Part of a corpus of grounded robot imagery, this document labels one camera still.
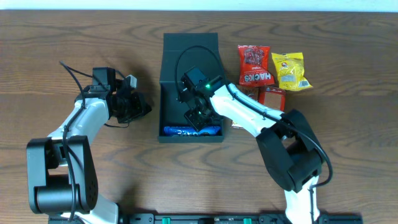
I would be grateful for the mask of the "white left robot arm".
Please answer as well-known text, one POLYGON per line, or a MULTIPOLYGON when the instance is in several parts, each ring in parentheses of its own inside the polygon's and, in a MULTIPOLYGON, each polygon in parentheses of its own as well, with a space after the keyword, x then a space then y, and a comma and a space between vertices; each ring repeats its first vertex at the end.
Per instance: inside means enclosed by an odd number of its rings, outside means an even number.
POLYGON ((99 193, 90 145, 111 117, 129 123, 150 111, 136 86, 130 75, 114 84, 85 87, 54 132, 28 142, 28 196, 34 213, 59 215, 71 222, 118 223, 118 205, 99 193))

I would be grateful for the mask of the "blue Oreo cookie pack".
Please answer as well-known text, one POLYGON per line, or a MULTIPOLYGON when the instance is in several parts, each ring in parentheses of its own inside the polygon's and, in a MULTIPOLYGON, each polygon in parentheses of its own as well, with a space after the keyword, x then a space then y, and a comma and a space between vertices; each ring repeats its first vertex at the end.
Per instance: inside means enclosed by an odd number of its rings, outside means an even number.
POLYGON ((166 136, 215 136, 220 130, 220 126, 207 126, 199 131, 190 126, 166 126, 164 133, 166 136))

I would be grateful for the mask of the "yellow candy bag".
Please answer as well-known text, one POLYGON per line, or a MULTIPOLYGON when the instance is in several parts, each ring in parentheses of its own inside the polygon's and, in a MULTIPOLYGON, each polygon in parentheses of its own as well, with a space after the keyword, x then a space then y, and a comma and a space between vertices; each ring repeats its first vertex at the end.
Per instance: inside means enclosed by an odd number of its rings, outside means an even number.
POLYGON ((305 68, 302 52, 271 53, 271 57, 275 65, 279 88, 288 91, 302 91, 313 87, 304 76, 305 68))

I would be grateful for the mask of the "black gift box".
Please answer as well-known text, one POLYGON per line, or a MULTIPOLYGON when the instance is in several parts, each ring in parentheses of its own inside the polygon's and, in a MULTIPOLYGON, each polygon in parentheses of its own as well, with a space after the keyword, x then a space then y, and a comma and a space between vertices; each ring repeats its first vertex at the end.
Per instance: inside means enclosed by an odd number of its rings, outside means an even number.
POLYGON ((223 84, 221 59, 216 33, 166 33, 160 71, 160 120, 158 140, 161 143, 208 143, 224 139, 221 130, 215 136, 166 136, 166 126, 190 126, 184 114, 187 94, 209 97, 210 90, 223 84))

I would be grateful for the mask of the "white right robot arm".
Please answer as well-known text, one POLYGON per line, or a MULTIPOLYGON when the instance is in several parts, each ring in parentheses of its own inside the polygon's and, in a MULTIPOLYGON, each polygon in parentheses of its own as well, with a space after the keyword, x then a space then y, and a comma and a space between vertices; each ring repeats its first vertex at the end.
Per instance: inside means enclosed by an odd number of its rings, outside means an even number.
POLYGON ((239 91, 223 77, 206 77, 193 67, 186 71, 178 99, 189 105, 184 114, 196 131, 226 117, 256 138, 269 175, 285 193, 285 215, 291 223, 315 223, 320 216, 316 189, 328 161, 309 123, 297 110, 268 108, 239 91))

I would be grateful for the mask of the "red Hacks candy bag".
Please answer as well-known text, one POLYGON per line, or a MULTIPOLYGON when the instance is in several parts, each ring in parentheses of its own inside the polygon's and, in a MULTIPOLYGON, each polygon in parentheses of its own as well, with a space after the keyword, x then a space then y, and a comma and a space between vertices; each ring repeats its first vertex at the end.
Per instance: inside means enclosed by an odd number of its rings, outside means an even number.
POLYGON ((268 69, 270 49, 269 46, 261 45, 238 46, 241 86, 261 87, 275 83, 274 76, 268 69))

